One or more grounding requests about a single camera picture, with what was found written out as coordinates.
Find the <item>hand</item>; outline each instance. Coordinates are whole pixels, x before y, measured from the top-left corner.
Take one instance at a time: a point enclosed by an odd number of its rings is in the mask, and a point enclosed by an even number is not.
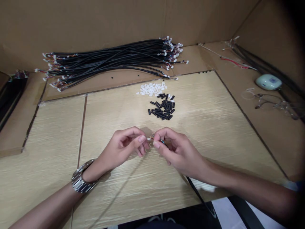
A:
[[[159,142],[160,138],[171,143],[169,148]],[[213,179],[217,178],[216,165],[206,160],[185,134],[165,127],[155,133],[153,145],[167,160],[167,164],[172,164],[183,175],[208,184],[213,184]]]
[[[100,156],[84,172],[83,179],[87,182],[98,180],[105,172],[123,164],[132,152],[139,157],[149,149],[145,133],[137,127],[117,130]]]

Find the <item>bundle of black cables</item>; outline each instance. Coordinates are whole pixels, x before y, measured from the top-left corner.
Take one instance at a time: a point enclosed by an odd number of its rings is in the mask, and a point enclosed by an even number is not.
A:
[[[0,131],[5,126],[10,115],[14,111],[19,99],[21,98],[26,82],[28,80],[28,72],[17,71],[5,83],[0,91]]]
[[[305,92],[299,88],[299,86],[291,80],[286,74],[280,71],[278,68],[263,60],[262,58],[256,56],[250,51],[244,49],[238,44],[232,46],[232,50],[243,60],[248,62],[252,67],[256,68],[257,71],[261,74],[271,74],[279,78],[285,85],[287,85],[293,92],[299,95],[305,101]],[[283,98],[289,102],[289,99],[281,90],[279,93]]]
[[[49,63],[49,70],[36,69],[36,72],[45,73],[48,78],[58,77],[58,81],[51,83],[59,91],[70,88],[99,73],[115,69],[133,69],[163,77],[167,76],[156,68],[169,70],[178,61],[177,57],[183,51],[182,44],[172,44],[169,37],[150,39],[106,48],[91,52],[53,52],[43,54]]]

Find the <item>wristwatch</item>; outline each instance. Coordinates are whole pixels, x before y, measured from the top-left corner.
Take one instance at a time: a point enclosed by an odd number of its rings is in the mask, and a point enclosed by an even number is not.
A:
[[[88,183],[83,180],[83,172],[95,161],[95,159],[91,159],[87,161],[85,164],[80,166],[72,175],[72,187],[75,191],[80,193],[88,193],[98,182]]]

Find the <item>forearm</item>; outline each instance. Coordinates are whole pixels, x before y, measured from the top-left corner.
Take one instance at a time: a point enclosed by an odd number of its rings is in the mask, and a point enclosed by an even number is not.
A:
[[[50,228],[63,214],[71,211],[83,194],[74,191],[68,183],[15,222],[15,228]]]
[[[217,176],[215,186],[240,196],[276,221],[291,217],[297,194],[283,186],[211,164]]]

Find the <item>red wire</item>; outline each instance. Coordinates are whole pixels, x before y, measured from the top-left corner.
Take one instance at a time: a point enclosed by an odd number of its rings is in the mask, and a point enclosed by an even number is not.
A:
[[[234,60],[226,59],[226,58],[223,58],[223,57],[220,57],[220,59],[222,59],[222,60],[228,60],[228,61],[234,63],[235,65],[237,65],[238,67],[243,68],[243,69],[248,69],[248,68],[249,68],[249,67],[243,66],[243,65],[241,65],[241,64],[239,64],[239,63],[237,63],[237,62],[235,62]]]

